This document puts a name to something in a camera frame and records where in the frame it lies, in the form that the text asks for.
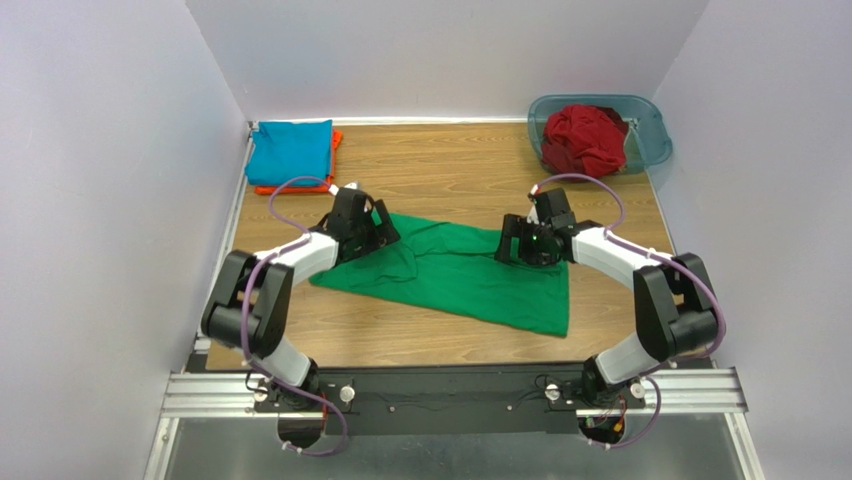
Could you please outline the green t shirt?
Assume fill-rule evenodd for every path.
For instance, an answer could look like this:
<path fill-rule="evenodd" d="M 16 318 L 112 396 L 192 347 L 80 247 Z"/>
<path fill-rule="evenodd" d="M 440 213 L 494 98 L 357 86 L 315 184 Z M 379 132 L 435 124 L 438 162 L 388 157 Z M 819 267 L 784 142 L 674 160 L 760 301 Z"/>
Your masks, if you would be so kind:
<path fill-rule="evenodd" d="M 314 286 L 564 337 L 569 269 L 500 263 L 497 230 L 393 213 L 399 241 L 311 277 Z"/>

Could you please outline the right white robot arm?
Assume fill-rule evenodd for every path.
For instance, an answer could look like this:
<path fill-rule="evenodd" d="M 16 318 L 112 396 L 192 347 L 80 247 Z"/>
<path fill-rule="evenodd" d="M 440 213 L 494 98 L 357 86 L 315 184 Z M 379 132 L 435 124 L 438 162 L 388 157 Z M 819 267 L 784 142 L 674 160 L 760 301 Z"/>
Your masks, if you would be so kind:
<path fill-rule="evenodd" d="M 723 337 L 723 318 L 700 257 L 659 253 L 598 222 L 579 221 L 562 190 L 534 188 L 528 198 L 527 215 L 504 216 L 496 260 L 533 267 L 582 265 L 633 294 L 634 333 L 583 364 L 579 392 L 586 402 L 599 401 L 666 362 L 711 350 Z"/>

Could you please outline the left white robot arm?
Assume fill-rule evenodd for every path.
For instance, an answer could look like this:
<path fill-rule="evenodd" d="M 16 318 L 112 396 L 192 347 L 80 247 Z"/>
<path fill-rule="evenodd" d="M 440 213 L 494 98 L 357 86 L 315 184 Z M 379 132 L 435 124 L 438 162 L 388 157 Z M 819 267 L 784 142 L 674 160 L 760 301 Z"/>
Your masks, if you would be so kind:
<path fill-rule="evenodd" d="M 205 336 L 239 350 L 298 408 L 316 403 L 320 386 L 315 361 L 285 335 L 293 288 L 401 239 L 383 201 L 352 186 L 331 192 L 330 212 L 313 227 L 301 226 L 296 240 L 256 253 L 229 252 L 200 321 Z"/>

